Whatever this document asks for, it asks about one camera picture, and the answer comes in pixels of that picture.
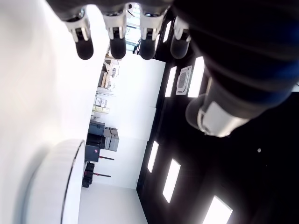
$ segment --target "room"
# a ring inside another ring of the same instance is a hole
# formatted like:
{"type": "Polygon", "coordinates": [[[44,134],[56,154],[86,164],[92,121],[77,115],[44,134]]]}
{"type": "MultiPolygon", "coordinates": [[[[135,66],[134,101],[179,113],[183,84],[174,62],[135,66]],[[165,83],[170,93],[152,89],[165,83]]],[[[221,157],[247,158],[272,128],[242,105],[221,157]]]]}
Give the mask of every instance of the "room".
{"type": "Polygon", "coordinates": [[[208,136],[185,119],[189,103],[208,88],[208,71],[203,55],[191,47],[182,59],[172,56],[176,16],[171,9],[153,58],[144,60],[141,10],[130,3],[125,56],[115,59],[103,14],[88,5],[93,55],[82,60],[72,34],[47,2],[20,5],[5,5],[9,13],[4,14],[13,32],[3,37],[12,49],[3,57],[2,83],[8,83],[2,88],[0,122],[3,223],[45,217],[51,219],[43,223],[78,224],[294,220],[298,85],[281,105],[228,136],[208,136]],[[26,19],[12,19],[24,12],[26,19]],[[85,156],[90,124],[117,131],[114,147],[94,151],[97,161],[85,156]],[[77,147],[75,160],[66,159],[65,142],[77,147]],[[45,163],[50,159],[55,162],[45,163]],[[92,171],[87,163],[94,164],[92,171]],[[82,186],[87,178],[92,182],[82,186]],[[65,188],[62,180],[76,187],[65,188]]]}

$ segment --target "rectangular ceiling light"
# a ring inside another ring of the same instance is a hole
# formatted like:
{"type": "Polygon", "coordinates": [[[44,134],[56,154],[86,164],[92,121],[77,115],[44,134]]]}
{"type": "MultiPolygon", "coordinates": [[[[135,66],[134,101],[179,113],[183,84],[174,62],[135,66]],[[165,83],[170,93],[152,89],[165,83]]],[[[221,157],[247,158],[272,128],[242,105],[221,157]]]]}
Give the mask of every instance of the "rectangular ceiling light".
{"type": "Polygon", "coordinates": [[[179,165],[178,162],[176,162],[174,159],[171,160],[166,183],[163,190],[163,195],[168,203],[170,203],[174,187],[176,186],[180,167],[181,165],[179,165]]]}
{"type": "Polygon", "coordinates": [[[198,97],[200,85],[204,74],[205,62],[203,57],[198,57],[195,60],[194,70],[192,73],[188,97],[198,97]]]}
{"type": "Polygon", "coordinates": [[[151,148],[151,153],[149,157],[148,169],[150,172],[153,171],[157,151],[158,151],[159,144],[154,141],[153,147],[151,148]]]}
{"type": "Polygon", "coordinates": [[[160,34],[158,34],[155,42],[155,50],[157,50],[158,42],[159,42],[160,34]]]}
{"type": "Polygon", "coordinates": [[[170,69],[168,83],[166,86],[165,97],[171,96],[171,91],[172,91],[172,86],[173,86],[174,77],[176,75],[176,71],[177,71],[177,67],[173,67],[172,69],[170,69]]]}
{"type": "Polygon", "coordinates": [[[205,220],[202,224],[226,224],[233,210],[219,197],[214,196],[205,220]]]}
{"type": "Polygon", "coordinates": [[[166,26],[166,30],[165,30],[165,34],[164,34],[164,38],[163,38],[163,42],[166,42],[167,39],[168,39],[170,26],[171,26],[171,21],[170,21],[170,22],[167,24],[167,26],[166,26]]]}

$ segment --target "black ceiling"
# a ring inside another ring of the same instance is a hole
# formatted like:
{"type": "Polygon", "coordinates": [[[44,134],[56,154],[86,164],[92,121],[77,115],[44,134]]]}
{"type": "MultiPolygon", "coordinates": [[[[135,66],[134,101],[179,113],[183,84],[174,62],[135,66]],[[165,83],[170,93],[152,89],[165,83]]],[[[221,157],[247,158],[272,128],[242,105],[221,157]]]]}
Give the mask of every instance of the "black ceiling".
{"type": "Polygon", "coordinates": [[[161,47],[168,63],[137,185],[148,223],[202,224],[214,195],[233,209],[228,224],[298,222],[299,93],[229,137],[205,136],[185,120],[187,96],[176,96],[173,88],[172,97],[164,98],[170,68],[178,67],[175,86],[181,68],[194,65],[197,56],[190,50],[184,60],[172,61],[167,47],[161,47]],[[154,140],[159,149],[150,173],[154,140]],[[181,168],[167,203],[162,192],[172,158],[181,168]]]}

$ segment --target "box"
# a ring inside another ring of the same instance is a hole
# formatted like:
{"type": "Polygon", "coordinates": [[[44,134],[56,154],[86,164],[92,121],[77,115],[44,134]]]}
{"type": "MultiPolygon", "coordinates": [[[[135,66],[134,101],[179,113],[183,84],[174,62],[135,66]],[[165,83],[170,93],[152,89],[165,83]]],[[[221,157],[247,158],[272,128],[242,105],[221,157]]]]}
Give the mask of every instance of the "box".
{"type": "Polygon", "coordinates": [[[107,100],[102,100],[102,103],[101,103],[101,107],[106,107],[106,105],[107,105],[107,100]]]}
{"type": "Polygon", "coordinates": [[[103,113],[109,113],[109,111],[110,111],[109,108],[102,108],[103,113]]]}
{"type": "Polygon", "coordinates": [[[100,107],[100,106],[95,106],[95,111],[102,113],[103,112],[103,108],[100,107]]]}
{"type": "Polygon", "coordinates": [[[96,98],[95,105],[101,106],[101,103],[102,103],[102,99],[101,98],[96,98]]]}

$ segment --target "white wall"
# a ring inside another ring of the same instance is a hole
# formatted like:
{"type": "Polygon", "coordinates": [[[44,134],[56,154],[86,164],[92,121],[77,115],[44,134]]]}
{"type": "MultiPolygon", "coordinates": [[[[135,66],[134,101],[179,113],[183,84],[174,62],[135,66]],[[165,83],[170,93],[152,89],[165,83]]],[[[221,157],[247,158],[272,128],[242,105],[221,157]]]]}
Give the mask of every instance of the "white wall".
{"type": "Polygon", "coordinates": [[[82,188],[79,224],[147,224],[134,189],[92,183],[82,188]]]}
{"type": "Polygon", "coordinates": [[[102,97],[108,100],[110,113],[103,114],[97,121],[117,128],[120,141],[117,152],[100,151],[101,156],[115,160],[100,159],[94,169],[97,173],[111,175],[111,178],[96,176],[93,181],[136,189],[156,113],[165,63],[154,59],[143,60],[127,51],[119,64],[116,97],[102,97]]]}
{"type": "Polygon", "coordinates": [[[20,223],[26,187],[45,154],[62,140],[86,138],[109,41],[99,10],[90,6],[88,14],[94,55],[83,61],[45,1],[1,1],[1,224],[20,223]]]}

